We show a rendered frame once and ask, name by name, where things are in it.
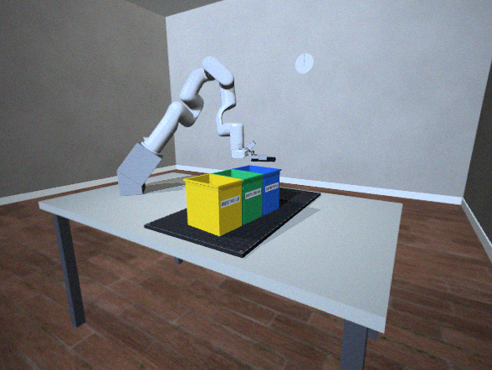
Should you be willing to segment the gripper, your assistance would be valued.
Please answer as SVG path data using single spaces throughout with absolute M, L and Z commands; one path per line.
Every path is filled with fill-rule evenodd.
M 230 149 L 233 149 L 232 150 L 232 158 L 244 158 L 246 156 L 249 156 L 249 158 L 253 158 L 253 159 L 267 160 L 267 157 L 269 157 L 268 154 L 254 154 L 254 151 L 250 151 L 248 148 L 245 148 L 245 149 L 230 148 Z

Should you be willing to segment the green bin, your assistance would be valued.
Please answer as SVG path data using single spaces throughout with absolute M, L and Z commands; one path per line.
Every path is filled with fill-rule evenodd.
M 245 225 L 262 217 L 263 173 L 228 169 L 210 174 L 243 179 L 242 182 L 242 224 Z

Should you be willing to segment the yellow recycle bin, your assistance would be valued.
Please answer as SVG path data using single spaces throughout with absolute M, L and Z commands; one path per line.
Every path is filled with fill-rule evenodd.
M 183 181 L 188 225 L 217 236 L 242 226 L 243 179 L 209 173 Z

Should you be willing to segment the blue open bin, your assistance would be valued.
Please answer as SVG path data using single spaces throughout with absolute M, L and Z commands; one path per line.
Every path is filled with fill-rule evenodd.
M 262 215 L 271 213 L 279 208 L 279 172 L 281 169 L 250 165 L 233 169 L 263 173 Z

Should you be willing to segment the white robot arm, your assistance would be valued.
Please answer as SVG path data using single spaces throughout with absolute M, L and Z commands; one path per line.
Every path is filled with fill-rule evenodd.
M 248 148 L 251 150 L 256 143 L 251 141 L 246 147 L 243 147 L 243 124 L 222 123 L 224 111 L 230 110 L 237 105 L 234 77 L 227 68 L 211 56 L 203 60 L 201 69 L 196 69 L 190 74 L 182 88 L 180 99 L 188 108 L 180 102 L 171 103 L 159 125 L 149 138 L 143 138 L 145 141 L 141 144 L 160 157 L 161 150 L 177 130 L 178 123 L 185 127 L 190 127 L 198 118 L 203 108 L 203 99 L 198 95 L 198 92 L 205 82 L 211 80 L 219 82 L 222 101 L 222 106 L 216 116 L 218 134 L 220 136 L 230 136 L 230 148 Z

